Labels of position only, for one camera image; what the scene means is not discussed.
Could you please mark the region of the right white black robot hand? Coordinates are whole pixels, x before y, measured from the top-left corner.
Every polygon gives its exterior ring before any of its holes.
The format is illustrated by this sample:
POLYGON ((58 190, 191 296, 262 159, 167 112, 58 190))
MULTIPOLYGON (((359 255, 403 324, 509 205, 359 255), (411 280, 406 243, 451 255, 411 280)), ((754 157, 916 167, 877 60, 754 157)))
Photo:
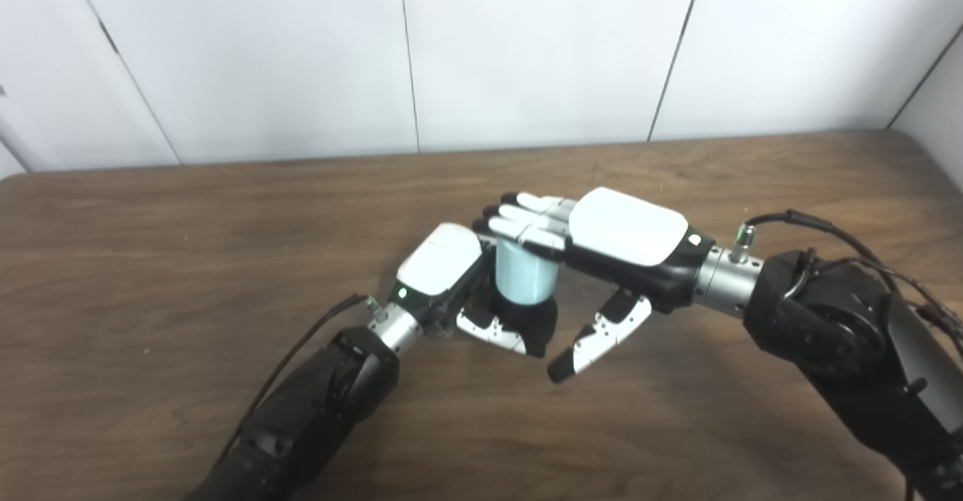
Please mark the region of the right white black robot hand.
POLYGON ((472 229, 617 288, 549 363, 554 384, 598 363, 655 312, 692 305, 716 245, 681 213, 609 188, 580 199, 506 193, 472 229))

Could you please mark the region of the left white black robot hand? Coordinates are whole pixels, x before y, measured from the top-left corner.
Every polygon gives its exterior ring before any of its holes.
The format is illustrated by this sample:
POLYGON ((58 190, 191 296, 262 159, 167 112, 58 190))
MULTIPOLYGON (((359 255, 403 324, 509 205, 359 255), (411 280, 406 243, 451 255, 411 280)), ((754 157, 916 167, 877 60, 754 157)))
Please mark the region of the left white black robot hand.
POLYGON ((420 337, 449 336, 457 329, 524 356, 522 336, 486 303, 494 260, 492 239, 460 224, 439 224, 399 265, 372 331, 397 357, 420 337))

